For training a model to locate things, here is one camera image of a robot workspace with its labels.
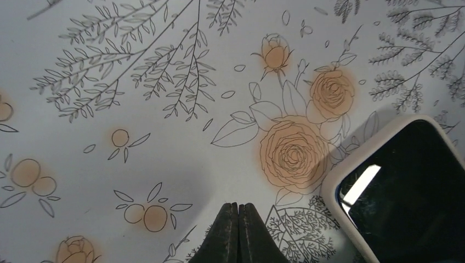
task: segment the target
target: orange rose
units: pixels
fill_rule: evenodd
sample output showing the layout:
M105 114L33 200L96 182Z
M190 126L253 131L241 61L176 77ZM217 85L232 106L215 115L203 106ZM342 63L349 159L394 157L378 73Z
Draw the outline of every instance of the orange rose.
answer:
M305 117L286 116L260 142L260 160L268 181L294 193L319 186L328 164L328 142Z
M55 263L93 263L94 247L82 236L71 237L60 244Z
M262 53L259 55L265 62L265 71L262 79L271 71L279 72L287 66L287 60L292 51L287 41L279 34L270 34L262 40Z
M349 79L342 76L342 71L325 72L319 74L311 85L310 104L313 103L325 119L339 118L352 107L354 95L354 86Z

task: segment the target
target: white phone case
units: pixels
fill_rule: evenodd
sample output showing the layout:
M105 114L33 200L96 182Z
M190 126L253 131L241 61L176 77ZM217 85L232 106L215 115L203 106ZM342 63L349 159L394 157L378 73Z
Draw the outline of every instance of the white phone case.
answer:
M394 135L404 129L409 123L416 120L424 120L431 123L436 128L444 142L447 144L455 158L460 162L462 167L465 167L464 161L460 158L460 155L453 146L452 142L434 119L426 115L405 115L397 117L372 138L368 139L357 150L355 150L354 153L352 153L345 160L334 167L322 183L321 194L326 206L334 218L340 223L341 228L344 230L346 235L354 243L355 247L359 250L361 255L368 263L379 263L379 260L376 258L375 254L365 242L362 235L357 231L353 223L350 221L337 202L337 187L341 184L342 180L349 175L349 173L355 170L379 148L381 148L381 146L388 142Z

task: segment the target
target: orange circle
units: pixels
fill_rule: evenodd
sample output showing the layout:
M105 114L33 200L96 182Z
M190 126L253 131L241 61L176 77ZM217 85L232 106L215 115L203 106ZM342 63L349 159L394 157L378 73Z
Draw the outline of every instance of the orange circle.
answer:
M147 208L144 214L144 224L150 232L161 231L165 227L167 219L168 214L165 208L159 205L152 205Z
M0 102L0 122L9 120L13 115L13 107L8 103Z
M41 174L41 165L33 159L24 159L12 170L12 182L19 187L33 185Z
M111 141L116 147L122 147L129 141L129 134L127 131L118 129L111 135Z
M142 220L144 216L144 206L140 204L131 204L124 211L124 219L131 224L135 224Z
M56 190L55 179L46 176L37 180L32 185L32 192L38 196L49 196Z

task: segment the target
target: floral pattern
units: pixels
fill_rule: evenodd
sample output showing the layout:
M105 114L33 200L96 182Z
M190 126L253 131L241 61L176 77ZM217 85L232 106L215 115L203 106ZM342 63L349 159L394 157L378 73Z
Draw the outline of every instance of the floral pattern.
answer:
M290 262L356 262L328 172L404 112L464 152L461 0L0 5L0 261L187 263L240 197Z

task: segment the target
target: black screen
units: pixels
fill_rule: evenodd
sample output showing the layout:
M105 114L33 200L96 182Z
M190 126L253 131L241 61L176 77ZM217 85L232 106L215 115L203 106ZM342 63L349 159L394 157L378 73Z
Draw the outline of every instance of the black screen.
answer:
M426 121L351 172L337 199L381 263L465 262L465 171Z

